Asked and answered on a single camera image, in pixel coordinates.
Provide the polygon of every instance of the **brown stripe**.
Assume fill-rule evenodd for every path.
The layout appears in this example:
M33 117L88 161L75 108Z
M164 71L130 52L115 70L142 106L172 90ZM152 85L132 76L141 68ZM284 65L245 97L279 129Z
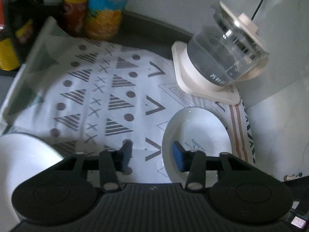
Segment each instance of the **brown stripe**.
M244 140L244 135L243 135L243 129L241 127L241 118L240 118L240 112L239 112L239 105L236 105L236 113L237 113L237 120L238 120L241 144L242 144L243 153L244 153L244 156L245 156L245 162L248 162L248 154L247 154L247 151L246 151L246 148L245 148L245 140Z
M241 159L241 153L240 153L240 150L239 150L238 135L237 135L236 124L235 124L235 119L234 119L234 111L233 111L232 106L230 106L230 112L231 112L231 119L232 119L233 132L234 132L234 138L235 138L235 149L236 149L238 158Z

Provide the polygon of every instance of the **white plate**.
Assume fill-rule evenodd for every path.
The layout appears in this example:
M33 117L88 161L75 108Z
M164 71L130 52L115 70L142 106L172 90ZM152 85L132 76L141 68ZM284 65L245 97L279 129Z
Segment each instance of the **white plate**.
M30 135L0 137L0 232L10 231L19 223L11 203L14 189L62 159L51 146Z
M168 123L162 141L162 157L166 172L172 182L183 187L188 172L181 173L174 161L172 144L175 141L185 150L200 150L207 156L219 156L221 152L232 153L229 135L221 121L211 112L198 107L184 108L177 112ZM206 172L206 187L217 182L217 172Z

